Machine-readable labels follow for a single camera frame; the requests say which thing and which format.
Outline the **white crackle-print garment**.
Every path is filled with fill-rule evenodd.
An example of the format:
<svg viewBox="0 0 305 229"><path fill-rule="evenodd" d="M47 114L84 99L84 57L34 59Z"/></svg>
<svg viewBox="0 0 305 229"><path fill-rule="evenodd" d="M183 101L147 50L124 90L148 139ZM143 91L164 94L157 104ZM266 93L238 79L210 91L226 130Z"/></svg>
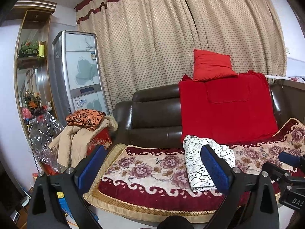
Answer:
<svg viewBox="0 0 305 229"><path fill-rule="evenodd" d="M235 155L232 149L227 145L219 144L213 139L199 138L194 135L185 136L182 146L185 150L185 162L190 188L193 192L205 192L215 190L216 186L210 176L211 168L218 165L210 156L206 146L209 146L214 153L233 168L236 166Z"/></svg>

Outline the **red gift box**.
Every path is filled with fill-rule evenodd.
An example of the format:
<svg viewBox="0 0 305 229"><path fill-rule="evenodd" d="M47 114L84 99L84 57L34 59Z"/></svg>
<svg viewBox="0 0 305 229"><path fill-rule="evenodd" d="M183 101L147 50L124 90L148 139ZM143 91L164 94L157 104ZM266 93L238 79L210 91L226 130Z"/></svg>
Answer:
<svg viewBox="0 0 305 229"><path fill-rule="evenodd" d="M108 127L102 130L95 130L92 132L91 139L87 144L87 156L90 155L96 146L103 146L107 150L112 145L110 132Z"/></svg>

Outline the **floral sofa cover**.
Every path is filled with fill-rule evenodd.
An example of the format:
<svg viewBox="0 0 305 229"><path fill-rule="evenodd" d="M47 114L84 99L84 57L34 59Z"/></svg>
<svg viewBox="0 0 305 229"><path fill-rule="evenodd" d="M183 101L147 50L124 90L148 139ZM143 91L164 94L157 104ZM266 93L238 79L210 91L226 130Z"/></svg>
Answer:
<svg viewBox="0 0 305 229"><path fill-rule="evenodd" d="M236 166L244 173L259 174L271 162L303 176L301 170L282 163L281 152L304 154L304 125L289 119L271 138L231 145ZM212 183L193 191L182 148L141 148L118 144L107 155L89 191L89 204L130 219L160 222L178 215L192 223L206 223L220 206L223 195Z"/></svg>

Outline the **orange black patterned cloth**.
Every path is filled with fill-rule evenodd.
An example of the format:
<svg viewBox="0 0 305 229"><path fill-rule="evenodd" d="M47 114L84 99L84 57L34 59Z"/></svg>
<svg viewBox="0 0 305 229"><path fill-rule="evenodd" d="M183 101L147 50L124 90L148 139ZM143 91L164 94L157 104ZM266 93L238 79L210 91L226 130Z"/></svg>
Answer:
<svg viewBox="0 0 305 229"><path fill-rule="evenodd" d="M66 117L67 125L86 128L90 131L96 130L106 117L105 112L80 109Z"/></svg>

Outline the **clear plastic bag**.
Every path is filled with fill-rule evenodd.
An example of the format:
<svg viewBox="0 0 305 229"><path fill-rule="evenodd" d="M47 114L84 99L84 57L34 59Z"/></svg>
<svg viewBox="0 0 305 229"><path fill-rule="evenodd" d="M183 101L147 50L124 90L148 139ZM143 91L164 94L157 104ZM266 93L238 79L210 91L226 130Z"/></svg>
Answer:
<svg viewBox="0 0 305 229"><path fill-rule="evenodd" d="M62 124L49 112L33 118L28 123L28 135L34 156L56 173L60 173L62 169L62 166L57 162L58 147L55 146L51 149L49 144L63 130Z"/></svg>

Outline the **red blanket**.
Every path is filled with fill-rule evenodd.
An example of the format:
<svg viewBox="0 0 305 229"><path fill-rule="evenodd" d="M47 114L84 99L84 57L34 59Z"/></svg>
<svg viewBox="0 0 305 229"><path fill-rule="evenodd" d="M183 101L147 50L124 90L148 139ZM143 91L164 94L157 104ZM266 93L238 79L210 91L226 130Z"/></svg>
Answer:
<svg viewBox="0 0 305 229"><path fill-rule="evenodd" d="M188 76L179 82L182 136L209 138L219 144L264 139L278 130L269 84L262 73L206 82Z"/></svg>

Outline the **wooden display shelf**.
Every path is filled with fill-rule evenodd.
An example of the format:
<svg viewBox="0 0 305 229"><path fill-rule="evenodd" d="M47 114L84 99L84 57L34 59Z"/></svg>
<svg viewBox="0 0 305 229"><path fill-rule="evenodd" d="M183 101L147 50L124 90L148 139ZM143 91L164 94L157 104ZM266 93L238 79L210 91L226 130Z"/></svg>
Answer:
<svg viewBox="0 0 305 229"><path fill-rule="evenodd" d="M40 166L49 175L58 173L39 162L31 148L28 135L28 123L33 118L49 112L57 120L58 116L53 108L53 96L49 75L49 31L51 17L56 9L56 3L43 0L18 0L9 12L7 20L21 20L18 32L17 44L14 57L14 84L17 108L27 142L30 145L30 153L34 163ZM44 57L18 57L21 43L24 41L42 41L44 43ZM41 95L41 109L33 115L27 109L24 102L26 90L39 92Z"/></svg>

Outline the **dark leather sofa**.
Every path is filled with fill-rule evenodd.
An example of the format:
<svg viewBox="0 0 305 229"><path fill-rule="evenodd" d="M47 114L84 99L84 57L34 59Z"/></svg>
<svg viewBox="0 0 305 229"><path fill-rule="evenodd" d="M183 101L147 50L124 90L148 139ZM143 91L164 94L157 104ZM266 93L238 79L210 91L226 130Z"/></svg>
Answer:
<svg viewBox="0 0 305 229"><path fill-rule="evenodd" d="M289 118L304 122L304 84L277 79L269 86L275 120L282 127ZM178 85L140 90L131 101L116 104L118 129L112 146L119 143L144 148L181 148L181 114Z"/></svg>

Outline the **artificial flower bouquet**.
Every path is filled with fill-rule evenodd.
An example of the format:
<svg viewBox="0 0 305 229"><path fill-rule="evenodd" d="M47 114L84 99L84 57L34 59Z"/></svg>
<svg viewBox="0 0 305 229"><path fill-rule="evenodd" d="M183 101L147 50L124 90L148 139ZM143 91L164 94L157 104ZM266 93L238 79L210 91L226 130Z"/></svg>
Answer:
<svg viewBox="0 0 305 229"><path fill-rule="evenodd" d="M29 111L34 115L35 112L41 109L41 95L39 92L31 92L26 90L24 95L24 102Z"/></svg>

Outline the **red pillow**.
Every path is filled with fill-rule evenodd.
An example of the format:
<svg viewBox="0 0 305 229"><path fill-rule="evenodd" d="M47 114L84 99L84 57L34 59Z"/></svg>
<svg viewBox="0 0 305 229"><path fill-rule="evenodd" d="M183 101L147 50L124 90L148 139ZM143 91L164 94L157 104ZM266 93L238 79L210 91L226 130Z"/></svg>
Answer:
<svg viewBox="0 0 305 229"><path fill-rule="evenodd" d="M236 77L231 57L206 50L194 49L194 81L209 81L223 77Z"/></svg>

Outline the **yellow bottle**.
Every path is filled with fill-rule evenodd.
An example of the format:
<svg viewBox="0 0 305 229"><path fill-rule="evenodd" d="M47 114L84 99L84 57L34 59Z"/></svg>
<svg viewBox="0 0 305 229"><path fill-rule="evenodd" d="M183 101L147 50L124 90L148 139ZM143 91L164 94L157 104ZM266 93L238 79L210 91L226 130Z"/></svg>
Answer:
<svg viewBox="0 0 305 229"><path fill-rule="evenodd" d="M42 41L39 42L38 56L44 57L44 43Z"/></svg>

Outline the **green ornament figurine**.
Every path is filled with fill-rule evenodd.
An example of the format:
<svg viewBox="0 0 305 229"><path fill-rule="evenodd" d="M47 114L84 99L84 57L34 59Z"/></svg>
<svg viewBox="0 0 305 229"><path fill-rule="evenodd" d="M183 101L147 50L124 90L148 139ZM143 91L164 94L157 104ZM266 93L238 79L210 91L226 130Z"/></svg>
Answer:
<svg viewBox="0 0 305 229"><path fill-rule="evenodd" d="M18 57L31 57L37 56L39 48L39 42L36 40L34 42L24 41L21 43Z"/></svg>

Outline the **beige dotted curtain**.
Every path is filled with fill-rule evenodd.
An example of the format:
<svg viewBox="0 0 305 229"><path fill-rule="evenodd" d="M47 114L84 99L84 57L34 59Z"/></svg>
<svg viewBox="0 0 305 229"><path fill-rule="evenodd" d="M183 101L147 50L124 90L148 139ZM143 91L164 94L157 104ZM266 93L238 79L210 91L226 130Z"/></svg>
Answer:
<svg viewBox="0 0 305 229"><path fill-rule="evenodd" d="M76 23L97 37L110 111L146 88L193 74L195 49L229 55L238 73L286 73L286 49L271 0L83 0Z"/></svg>

